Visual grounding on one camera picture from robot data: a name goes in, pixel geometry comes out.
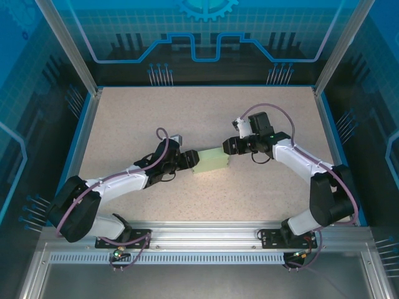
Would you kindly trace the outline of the aluminium side rail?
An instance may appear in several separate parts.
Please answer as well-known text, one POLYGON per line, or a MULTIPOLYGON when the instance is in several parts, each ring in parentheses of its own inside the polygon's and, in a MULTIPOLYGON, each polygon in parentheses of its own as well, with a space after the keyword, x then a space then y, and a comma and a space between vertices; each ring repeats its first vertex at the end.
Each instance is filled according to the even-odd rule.
POLYGON ((334 164, 347 165, 344 149, 340 142, 339 134, 332 116, 327 97, 324 92, 317 94, 314 91, 315 103, 319 111, 320 119, 324 129, 325 137, 329 146, 334 164))
POLYGON ((102 92, 103 87, 100 87, 96 95, 88 94, 84 101, 55 196, 58 195, 66 180, 79 174, 102 92))

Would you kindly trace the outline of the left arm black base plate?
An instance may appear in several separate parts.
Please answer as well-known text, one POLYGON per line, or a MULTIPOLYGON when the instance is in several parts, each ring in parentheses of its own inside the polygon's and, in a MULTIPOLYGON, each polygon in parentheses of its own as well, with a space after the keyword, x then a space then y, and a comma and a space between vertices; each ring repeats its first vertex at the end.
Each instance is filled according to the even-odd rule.
POLYGON ((150 229, 131 229, 125 230, 115 240, 104 240, 97 238, 95 241, 96 249, 116 249, 117 247, 126 247, 128 249, 140 249, 147 242, 145 249, 150 246, 152 231, 150 229))

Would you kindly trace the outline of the pale green paper box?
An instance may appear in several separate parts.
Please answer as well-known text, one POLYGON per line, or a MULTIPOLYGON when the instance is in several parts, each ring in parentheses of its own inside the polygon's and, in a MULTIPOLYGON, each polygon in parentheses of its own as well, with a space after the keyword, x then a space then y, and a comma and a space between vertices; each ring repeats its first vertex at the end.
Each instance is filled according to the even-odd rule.
POLYGON ((201 150, 198 156, 199 162, 192 169, 193 174, 226 168, 229 164, 229 155, 223 151, 222 147, 201 150))

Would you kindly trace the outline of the blue printed side wall panel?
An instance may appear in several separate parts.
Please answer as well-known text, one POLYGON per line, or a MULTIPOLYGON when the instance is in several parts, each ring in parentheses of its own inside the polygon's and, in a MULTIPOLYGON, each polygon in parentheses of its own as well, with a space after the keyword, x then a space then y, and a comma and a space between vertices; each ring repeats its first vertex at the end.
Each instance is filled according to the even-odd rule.
POLYGON ((345 18, 369 4, 324 89, 361 220, 371 228, 399 299, 399 0, 344 0, 345 18))
POLYGON ((87 89, 35 0, 0 0, 0 299, 16 299, 87 89))

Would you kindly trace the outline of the blue printed back wall panel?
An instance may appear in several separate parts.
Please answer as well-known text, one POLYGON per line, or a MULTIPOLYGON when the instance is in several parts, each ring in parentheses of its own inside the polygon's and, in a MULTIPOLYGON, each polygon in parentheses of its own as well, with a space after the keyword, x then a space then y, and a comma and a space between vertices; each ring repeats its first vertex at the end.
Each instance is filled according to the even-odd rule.
POLYGON ((102 86, 313 85, 358 0, 52 0, 102 86))

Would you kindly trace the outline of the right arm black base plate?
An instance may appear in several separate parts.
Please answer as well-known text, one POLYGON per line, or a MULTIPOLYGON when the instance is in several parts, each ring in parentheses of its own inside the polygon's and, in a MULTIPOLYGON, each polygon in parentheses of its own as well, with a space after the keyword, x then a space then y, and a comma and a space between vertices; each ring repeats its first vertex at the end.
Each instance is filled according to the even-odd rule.
POLYGON ((256 237, 263 249, 316 249, 317 239, 314 233, 294 235, 283 229, 261 229, 256 237))

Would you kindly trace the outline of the aluminium frame post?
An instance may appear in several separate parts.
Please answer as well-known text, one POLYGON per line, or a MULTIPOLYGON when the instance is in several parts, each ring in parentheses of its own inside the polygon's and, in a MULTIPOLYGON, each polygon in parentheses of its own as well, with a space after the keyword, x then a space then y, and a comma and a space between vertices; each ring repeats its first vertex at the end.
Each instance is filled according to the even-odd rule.
POLYGON ((53 2, 51 0, 35 0, 35 3, 41 10, 87 91, 91 96, 98 97, 99 88, 53 2))
POLYGON ((336 71, 340 61, 343 59, 347 49, 353 42, 358 30, 363 24, 375 0, 359 0, 354 9, 342 35, 338 39, 329 59, 322 69, 314 86, 314 95, 320 97, 328 82, 336 71))

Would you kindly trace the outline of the aluminium mounting rail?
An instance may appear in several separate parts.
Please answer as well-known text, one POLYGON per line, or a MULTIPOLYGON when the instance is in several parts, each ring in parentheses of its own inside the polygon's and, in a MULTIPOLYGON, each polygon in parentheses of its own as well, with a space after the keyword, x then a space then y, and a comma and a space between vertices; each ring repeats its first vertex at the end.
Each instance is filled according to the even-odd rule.
MULTIPOLYGON (((279 229, 276 221, 248 222, 173 222, 135 221, 134 229, 152 231, 150 250, 153 252, 260 252, 261 229, 279 229)), ((317 245, 323 252, 360 252, 374 249, 368 227, 330 226, 321 230, 317 245)))

